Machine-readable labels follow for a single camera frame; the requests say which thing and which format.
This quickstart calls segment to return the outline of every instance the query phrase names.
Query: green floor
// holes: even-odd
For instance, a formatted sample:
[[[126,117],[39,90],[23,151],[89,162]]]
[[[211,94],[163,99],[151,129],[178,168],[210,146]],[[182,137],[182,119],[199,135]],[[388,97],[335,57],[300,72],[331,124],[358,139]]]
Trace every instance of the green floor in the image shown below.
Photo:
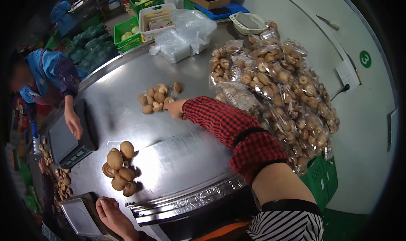
[[[368,215],[349,214],[327,208],[322,214],[325,241],[354,240],[368,221]]]

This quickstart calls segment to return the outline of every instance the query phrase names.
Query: number 3 sign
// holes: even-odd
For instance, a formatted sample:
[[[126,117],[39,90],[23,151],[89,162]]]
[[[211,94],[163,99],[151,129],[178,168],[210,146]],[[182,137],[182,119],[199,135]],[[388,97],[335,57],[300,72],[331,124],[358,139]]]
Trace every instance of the number 3 sign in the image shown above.
[[[359,54],[359,60],[361,61],[361,64],[365,67],[368,68],[371,66],[371,56],[367,51],[362,51]]]

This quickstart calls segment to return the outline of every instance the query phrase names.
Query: striped shirt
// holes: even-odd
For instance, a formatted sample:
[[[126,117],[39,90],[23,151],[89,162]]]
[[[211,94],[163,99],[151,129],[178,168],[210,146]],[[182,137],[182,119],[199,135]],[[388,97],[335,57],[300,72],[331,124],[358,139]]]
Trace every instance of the striped shirt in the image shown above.
[[[276,200],[265,203],[262,210],[247,230],[252,240],[323,240],[323,219],[314,203]]]

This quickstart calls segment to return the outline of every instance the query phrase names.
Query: stainless steel table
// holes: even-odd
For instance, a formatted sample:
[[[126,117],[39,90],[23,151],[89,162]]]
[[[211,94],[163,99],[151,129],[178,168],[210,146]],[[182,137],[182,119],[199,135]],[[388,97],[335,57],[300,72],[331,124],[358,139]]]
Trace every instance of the stainless steel table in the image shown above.
[[[176,64],[160,54],[150,56],[151,43],[146,43],[109,61],[81,83],[76,98],[86,102],[98,149],[72,168],[69,187],[74,194],[95,192],[115,198],[136,229],[160,239],[149,226],[138,223],[152,224],[188,213],[245,185],[229,167],[231,152],[211,134],[190,121],[171,119],[167,112],[144,115],[137,102],[140,92],[176,81],[184,85],[181,99],[214,97],[209,86],[210,53],[215,44],[234,39],[235,32],[230,30],[229,23],[220,23],[205,51]],[[41,134],[62,111],[47,117]],[[136,181],[142,190],[131,197],[115,191],[112,179],[101,168],[110,148],[125,140],[139,150],[132,164],[140,173]]]

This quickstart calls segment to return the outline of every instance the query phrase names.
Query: digital scale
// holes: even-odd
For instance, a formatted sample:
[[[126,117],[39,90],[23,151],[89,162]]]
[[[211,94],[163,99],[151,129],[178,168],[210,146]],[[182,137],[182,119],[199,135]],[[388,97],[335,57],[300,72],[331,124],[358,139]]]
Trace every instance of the digital scale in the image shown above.
[[[94,193],[85,193],[60,202],[60,207],[75,233],[91,240],[122,240],[102,223],[97,213]]]
[[[95,146],[91,141],[87,129],[83,99],[80,99],[74,105],[74,111],[78,115],[83,128],[80,140],[77,140],[69,130],[64,113],[57,118],[48,130],[48,142],[52,160],[64,169],[70,169],[84,157],[95,151]]]

